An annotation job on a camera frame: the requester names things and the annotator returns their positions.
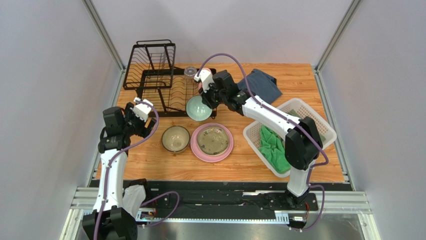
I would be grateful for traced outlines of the pink plate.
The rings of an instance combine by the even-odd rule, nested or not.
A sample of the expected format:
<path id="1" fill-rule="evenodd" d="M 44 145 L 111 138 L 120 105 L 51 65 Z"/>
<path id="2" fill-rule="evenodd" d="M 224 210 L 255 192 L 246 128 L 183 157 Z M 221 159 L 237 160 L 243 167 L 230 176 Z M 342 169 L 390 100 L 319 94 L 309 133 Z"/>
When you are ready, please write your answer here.
<path id="1" fill-rule="evenodd" d="M 225 126 L 218 123 L 206 123 L 193 132 L 190 148 L 200 160 L 216 163 L 231 154 L 234 148 L 234 138 Z"/>

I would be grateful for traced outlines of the pink mug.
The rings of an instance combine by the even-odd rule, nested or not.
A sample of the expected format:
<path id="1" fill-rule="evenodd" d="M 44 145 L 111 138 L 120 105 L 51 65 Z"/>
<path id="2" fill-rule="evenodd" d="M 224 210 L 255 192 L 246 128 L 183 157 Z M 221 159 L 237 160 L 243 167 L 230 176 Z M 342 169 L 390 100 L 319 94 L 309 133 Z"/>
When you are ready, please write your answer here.
<path id="1" fill-rule="evenodd" d="M 207 68 L 207 67 L 204 67 L 204 68 L 203 68 L 203 70 L 204 70 L 204 71 L 208 71 L 208 72 L 210 72 L 210 73 L 212 72 L 212 71 L 211 71 L 211 69 L 210 69 L 210 68 Z M 197 90 L 199 91 L 200 89 L 202 89 L 202 86 L 203 86 L 203 84 L 202 84 L 202 82 L 200 81 L 200 82 L 198 83 L 198 88 L 197 88 Z"/>

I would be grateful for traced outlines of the light green bowl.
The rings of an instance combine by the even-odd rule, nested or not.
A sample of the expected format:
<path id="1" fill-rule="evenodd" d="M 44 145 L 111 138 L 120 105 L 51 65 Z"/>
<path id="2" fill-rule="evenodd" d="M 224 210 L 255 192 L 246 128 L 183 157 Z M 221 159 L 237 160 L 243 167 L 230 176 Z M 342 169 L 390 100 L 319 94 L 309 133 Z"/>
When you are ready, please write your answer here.
<path id="1" fill-rule="evenodd" d="M 203 103 L 200 95 L 191 97 L 186 104 L 186 113 L 194 121 L 201 122 L 207 120 L 213 110 Z"/>

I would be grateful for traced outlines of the beige brown bowl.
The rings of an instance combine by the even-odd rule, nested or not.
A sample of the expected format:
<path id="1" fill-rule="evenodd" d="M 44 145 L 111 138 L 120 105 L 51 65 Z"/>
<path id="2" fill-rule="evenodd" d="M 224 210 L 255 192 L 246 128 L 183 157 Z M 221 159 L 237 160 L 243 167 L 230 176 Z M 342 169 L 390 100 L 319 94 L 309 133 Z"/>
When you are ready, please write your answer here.
<path id="1" fill-rule="evenodd" d="M 161 136 L 162 146 L 171 153 L 181 153 L 190 145 L 189 131 L 180 125 L 167 128 Z"/>

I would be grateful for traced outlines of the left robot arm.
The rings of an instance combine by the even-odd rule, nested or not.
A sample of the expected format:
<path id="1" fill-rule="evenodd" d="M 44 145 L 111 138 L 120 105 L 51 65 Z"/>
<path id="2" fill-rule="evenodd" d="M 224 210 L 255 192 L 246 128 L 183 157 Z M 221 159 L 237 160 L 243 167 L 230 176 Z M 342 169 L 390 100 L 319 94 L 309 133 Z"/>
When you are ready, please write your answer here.
<path id="1" fill-rule="evenodd" d="M 141 144 L 132 136 L 148 140 L 157 130 L 159 114 L 147 99 L 135 98 L 125 108 L 110 107 L 102 112 L 104 128 L 98 143 L 101 175 L 97 197 L 82 227 L 90 240 L 135 240 L 136 217 L 146 199 L 145 183 L 124 187 L 124 170 L 129 150 Z"/>

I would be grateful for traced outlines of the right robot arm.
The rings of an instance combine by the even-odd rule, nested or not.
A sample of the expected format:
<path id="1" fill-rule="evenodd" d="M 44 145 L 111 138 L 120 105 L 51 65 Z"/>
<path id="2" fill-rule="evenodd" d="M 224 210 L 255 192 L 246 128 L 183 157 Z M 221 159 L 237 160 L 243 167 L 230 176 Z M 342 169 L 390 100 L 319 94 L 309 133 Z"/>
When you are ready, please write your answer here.
<path id="1" fill-rule="evenodd" d="M 310 191 L 312 168 L 324 152 L 315 121 L 308 116 L 301 119 L 278 110 L 253 93 L 248 85 L 239 88 L 226 70 L 212 74 L 203 68 L 194 80 L 201 83 L 198 92 L 202 103 L 209 108 L 226 105 L 230 111 L 258 121 L 280 137 L 285 158 L 290 164 L 290 180 L 284 200 L 293 209 L 302 206 Z"/>

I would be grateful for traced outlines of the clear glass cup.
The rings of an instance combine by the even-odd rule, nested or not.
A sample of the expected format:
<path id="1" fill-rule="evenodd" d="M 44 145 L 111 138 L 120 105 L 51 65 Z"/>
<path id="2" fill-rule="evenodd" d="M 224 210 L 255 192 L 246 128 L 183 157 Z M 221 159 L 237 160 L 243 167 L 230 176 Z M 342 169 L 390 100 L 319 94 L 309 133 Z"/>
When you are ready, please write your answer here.
<path id="1" fill-rule="evenodd" d="M 194 66 L 188 66 L 183 71 L 183 78 L 186 83 L 186 86 L 188 88 L 194 88 L 196 85 L 196 81 L 194 80 L 194 77 L 198 70 Z"/>

